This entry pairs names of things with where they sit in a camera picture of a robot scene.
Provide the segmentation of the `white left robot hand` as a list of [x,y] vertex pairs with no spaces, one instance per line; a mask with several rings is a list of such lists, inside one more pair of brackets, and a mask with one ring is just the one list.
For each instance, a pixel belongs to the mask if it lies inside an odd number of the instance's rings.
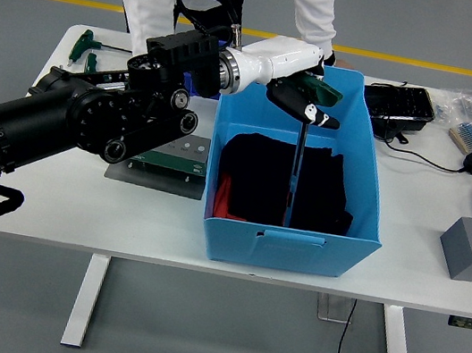
[[305,125],[338,130],[340,122],[322,107],[335,106],[341,92],[323,81],[323,53],[319,47],[296,38],[278,36],[244,46],[227,48],[228,72],[221,92],[237,94],[251,84],[265,85],[266,97]]

